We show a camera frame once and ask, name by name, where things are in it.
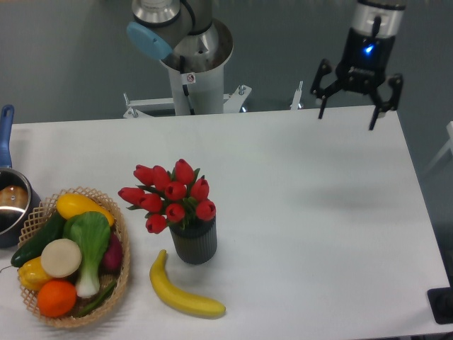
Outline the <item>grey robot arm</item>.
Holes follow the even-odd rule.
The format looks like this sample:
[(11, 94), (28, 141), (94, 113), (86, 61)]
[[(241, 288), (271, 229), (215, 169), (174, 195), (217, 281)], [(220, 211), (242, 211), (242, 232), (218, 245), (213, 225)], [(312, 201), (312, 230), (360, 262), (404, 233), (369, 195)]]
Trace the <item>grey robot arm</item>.
[[(369, 96), (370, 130), (398, 108), (403, 77), (386, 75), (386, 66), (405, 8), (405, 1), (357, 2), (341, 60), (321, 60), (310, 88), (322, 108), (339, 91)], [(213, 18), (211, 1), (133, 1), (132, 13), (127, 36), (167, 68), (176, 115), (241, 112), (251, 88), (224, 93), (224, 65), (234, 45), (229, 29)]]

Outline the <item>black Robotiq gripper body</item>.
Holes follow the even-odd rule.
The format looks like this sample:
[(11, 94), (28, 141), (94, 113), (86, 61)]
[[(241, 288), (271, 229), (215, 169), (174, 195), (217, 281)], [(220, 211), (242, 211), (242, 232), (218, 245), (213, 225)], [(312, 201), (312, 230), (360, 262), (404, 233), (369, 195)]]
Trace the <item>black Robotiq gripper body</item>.
[(351, 28), (336, 66), (341, 89), (365, 95), (382, 85), (394, 42), (394, 36), (366, 36)]

